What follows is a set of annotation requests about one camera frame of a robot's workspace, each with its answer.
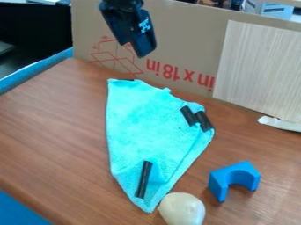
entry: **towel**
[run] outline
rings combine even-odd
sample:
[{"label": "towel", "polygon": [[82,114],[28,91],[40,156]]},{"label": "towel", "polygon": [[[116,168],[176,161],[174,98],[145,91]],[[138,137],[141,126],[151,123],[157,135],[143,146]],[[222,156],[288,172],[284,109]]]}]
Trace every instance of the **towel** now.
[{"label": "towel", "polygon": [[[146,213],[173,188],[211,142],[214,129],[189,126],[180,109],[204,107],[141,80],[108,80],[106,136],[110,168],[129,199]],[[153,163],[144,199],[135,196],[143,162]]]}]

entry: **blue edge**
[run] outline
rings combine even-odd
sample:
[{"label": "blue edge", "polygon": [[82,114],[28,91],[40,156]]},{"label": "blue edge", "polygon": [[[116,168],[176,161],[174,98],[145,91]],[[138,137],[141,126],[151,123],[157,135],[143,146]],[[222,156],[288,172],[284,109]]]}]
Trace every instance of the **blue edge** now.
[{"label": "blue edge", "polygon": [[0,224],[48,225],[52,223],[0,191]]},{"label": "blue edge", "polygon": [[10,91],[29,79],[39,75],[41,72],[55,66],[57,63],[72,57],[73,47],[62,51],[61,53],[55,54],[45,60],[33,63],[13,74],[10,74],[9,76],[6,76],[5,78],[0,79],[0,95],[3,95],[7,91]]},{"label": "blue edge", "polygon": [[[57,63],[73,56],[73,48],[55,54],[45,60],[24,67],[17,72],[0,79],[0,95],[19,86]],[[44,225],[51,224],[41,216],[25,207],[15,199],[0,191],[0,224]]]}]

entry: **wooden table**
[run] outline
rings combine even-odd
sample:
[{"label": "wooden table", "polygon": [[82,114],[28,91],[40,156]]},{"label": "wooden table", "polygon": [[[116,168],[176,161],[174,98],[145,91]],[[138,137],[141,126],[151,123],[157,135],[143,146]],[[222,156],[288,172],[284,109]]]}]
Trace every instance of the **wooden table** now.
[{"label": "wooden table", "polygon": [[[115,72],[67,60],[0,97],[0,188],[56,224],[165,224],[126,197],[109,172],[106,80]],[[260,125],[259,113],[173,91],[205,105],[213,142],[173,188],[200,198],[204,224],[300,224],[301,136]],[[258,191],[233,186],[217,203],[211,170],[250,160]]]}]

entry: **black tube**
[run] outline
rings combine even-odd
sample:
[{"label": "black tube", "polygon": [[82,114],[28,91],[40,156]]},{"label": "black tube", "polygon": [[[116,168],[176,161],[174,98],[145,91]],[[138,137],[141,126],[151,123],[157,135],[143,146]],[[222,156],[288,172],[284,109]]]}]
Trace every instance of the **black tube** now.
[{"label": "black tube", "polygon": [[151,174],[152,163],[148,161],[144,161],[143,169],[141,172],[141,177],[139,181],[139,186],[136,191],[136,197],[140,199],[144,199],[145,191],[147,188],[147,184],[149,183],[149,178]]},{"label": "black tube", "polygon": [[193,126],[194,123],[196,122],[196,117],[194,116],[194,114],[192,113],[190,108],[186,105],[186,106],[182,107],[180,109],[180,111],[182,112],[183,116],[185,117],[188,125],[190,127]]},{"label": "black tube", "polygon": [[195,117],[198,122],[201,123],[201,128],[203,132],[207,132],[211,128],[214,128],[208,117],[206,116],[205,112],[199,111],[195,114]]}]

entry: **brown cardboard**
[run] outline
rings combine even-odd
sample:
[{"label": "brown cardboard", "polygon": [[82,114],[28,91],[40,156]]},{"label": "brown cardboard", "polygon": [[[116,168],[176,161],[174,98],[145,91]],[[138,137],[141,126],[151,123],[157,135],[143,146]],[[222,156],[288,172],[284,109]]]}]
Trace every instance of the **brown cardboard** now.
[{"label": "brown cardboard", "polygon": [[145,0],[158,48],[137,59],[130,45],[120,47],[98,10],[99,0],[73,0],[74,56],[131,73],[145,81],[212,96],[228,20],[301,31],[276,18],[173,0]]}]

